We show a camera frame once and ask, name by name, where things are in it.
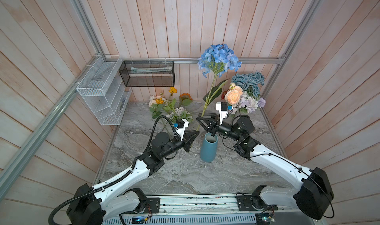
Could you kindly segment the teal ceramic vase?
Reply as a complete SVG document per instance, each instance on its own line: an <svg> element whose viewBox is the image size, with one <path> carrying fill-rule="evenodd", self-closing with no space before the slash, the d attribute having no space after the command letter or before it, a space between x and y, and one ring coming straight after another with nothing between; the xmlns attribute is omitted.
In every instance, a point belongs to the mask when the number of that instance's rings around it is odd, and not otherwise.
<svg viewBox="0 0 380 225"><path fill-rule="evenodd" d="M216 157L218 146L218 137L216 135L212 135L211 133L207 133L204 136L204 140L200 150L200 158L204 162L212 162Z"/></svg>

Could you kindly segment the peach rose stem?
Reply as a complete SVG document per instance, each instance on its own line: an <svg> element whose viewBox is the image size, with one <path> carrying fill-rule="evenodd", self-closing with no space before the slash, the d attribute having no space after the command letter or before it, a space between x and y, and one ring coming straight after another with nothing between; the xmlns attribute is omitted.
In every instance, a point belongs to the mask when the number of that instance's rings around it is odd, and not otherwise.
<svg viewBox="0 0 380 225"><path fill-rule="evenodd" d="M242 95L243 89L235 83L231 83L229 86L229 90L225 95L225 101L229 105L236 105L239 103L240 99L242 98Z"/></svg>

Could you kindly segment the pink white hydrangea bouquet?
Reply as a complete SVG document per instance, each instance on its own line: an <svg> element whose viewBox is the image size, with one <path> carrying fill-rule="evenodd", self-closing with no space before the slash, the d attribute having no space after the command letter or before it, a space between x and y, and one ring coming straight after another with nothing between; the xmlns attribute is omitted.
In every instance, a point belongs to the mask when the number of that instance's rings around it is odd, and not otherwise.
<svg viewBox="0 0 380 225"><path fill-rule="evenodd" d="M266 100L263 97L254 98L251 96L242 97L240 101L233 105L232 112L230 114L239 113L252 113L259 108L263 108L266 105Z"/></svg>

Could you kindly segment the teal blue rose bouquet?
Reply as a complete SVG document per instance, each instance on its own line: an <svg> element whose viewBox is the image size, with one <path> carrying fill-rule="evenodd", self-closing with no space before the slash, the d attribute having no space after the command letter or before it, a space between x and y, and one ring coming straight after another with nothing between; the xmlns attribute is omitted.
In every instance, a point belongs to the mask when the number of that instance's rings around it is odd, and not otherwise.
<svg viewBox="0 0 380 225"><path fill-rule="evenodd" d="M260 87L265 85L265 77L261 72L248 74L236 74L232 77L232 83L241 87L252 97L260 97Z"/></svg>

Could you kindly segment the blue hydrangea mixed bouquet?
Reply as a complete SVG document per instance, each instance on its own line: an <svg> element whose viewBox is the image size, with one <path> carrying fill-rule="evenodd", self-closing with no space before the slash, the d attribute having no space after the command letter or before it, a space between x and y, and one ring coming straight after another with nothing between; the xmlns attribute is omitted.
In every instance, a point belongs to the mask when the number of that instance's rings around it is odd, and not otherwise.
<svg viewBox="0 0 380 225"><path fill-rule="evenodd" d="M213 73L210 90L204 97L204 107L201 116L205 115L208 106L216 97L222 93L221 88L225 85L225 80L216 84L217 78L221 77L228 70L237 72L241 68L242 62L235 55L234 51L227 44L211 45L198 59L198 68L203 76Z"/></svg>

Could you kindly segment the red sunflower stem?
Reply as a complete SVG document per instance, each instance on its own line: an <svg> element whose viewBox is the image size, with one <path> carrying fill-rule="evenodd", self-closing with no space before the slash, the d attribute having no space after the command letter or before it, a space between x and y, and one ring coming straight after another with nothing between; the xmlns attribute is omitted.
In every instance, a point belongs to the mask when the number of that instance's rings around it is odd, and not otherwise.
<svg viewBox="0 0 380 225"><path fill-rule="evenodd" d="M224 99L225 99L226 94L227 94L227 91L224 91L224 92L222 93L222 95L221 95L221 100L224 100Z"/></svg>

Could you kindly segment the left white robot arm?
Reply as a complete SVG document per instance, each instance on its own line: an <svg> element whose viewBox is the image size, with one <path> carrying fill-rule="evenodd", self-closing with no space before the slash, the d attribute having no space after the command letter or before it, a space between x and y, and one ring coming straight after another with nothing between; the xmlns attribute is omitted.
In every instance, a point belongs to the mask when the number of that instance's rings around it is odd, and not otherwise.
<svg viewBox="0 0 380 225"><path fill-rule="evenodd" d="M70 200L67 216L73 225L101 225L104 221L128 211L142 211L145 194L133 185L157 172L169 155L184 149L188 152L198 131L179 129L174 138L166 132L151 137L147 150L136 157L132 166L92 187L83 185Z"/></svg>

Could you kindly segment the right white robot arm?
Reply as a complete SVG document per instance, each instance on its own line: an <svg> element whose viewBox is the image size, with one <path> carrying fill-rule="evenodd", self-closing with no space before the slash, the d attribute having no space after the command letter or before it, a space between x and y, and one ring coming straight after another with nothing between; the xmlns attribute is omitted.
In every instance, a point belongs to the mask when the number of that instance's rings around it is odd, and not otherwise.
<svg viewBox="0 0 380 225"><path fill-rule="evenodd" d="M214 113L199 115L196 121L211 135L220 134L235 141L238 155L258 163L288 183L290 188L258 186L251 194L253 208L268 211L275 206L298 208L308 217L319 220L332 207L334 194L324 170L302 167L274 153L251 136L255 128L247 115L238 117L237 122L224 122Z"/></svg>

